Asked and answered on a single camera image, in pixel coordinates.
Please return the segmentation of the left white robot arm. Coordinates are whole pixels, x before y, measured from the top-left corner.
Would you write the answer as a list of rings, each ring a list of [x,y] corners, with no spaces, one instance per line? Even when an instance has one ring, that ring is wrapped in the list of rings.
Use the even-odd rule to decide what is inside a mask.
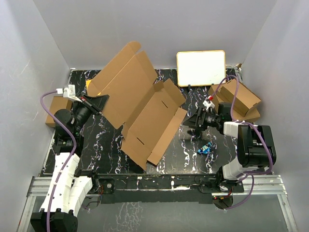
[[[76,171],[84,147],[81,129],[92,115],[99,115],[108,95],[90,97],[73,95],[72,108],[60,109],[52,114],[55,122],[55,144],[58,153],[48,192],[38,212],[31,215],[30,223],[36,232],[75,232],[78,213],[87,193],[100,188],[95,171]]]

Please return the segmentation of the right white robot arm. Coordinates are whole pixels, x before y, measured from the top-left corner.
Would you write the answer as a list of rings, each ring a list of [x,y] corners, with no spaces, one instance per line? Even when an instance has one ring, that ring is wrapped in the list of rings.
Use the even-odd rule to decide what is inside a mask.
[[[234,120],[232,105],[220,103],[218,110],[210,101],[186,121],[184,125],[194,132],[202,132],[209,127],[216,128],[220,134],[235,138],[236,157],[219,168],[214,177],[199,179],[198,183],[210,189],[225,192],[231,190],[250,174],[269,174],[276,162],[276,151],[270,126],[257,126],[248,122]]]

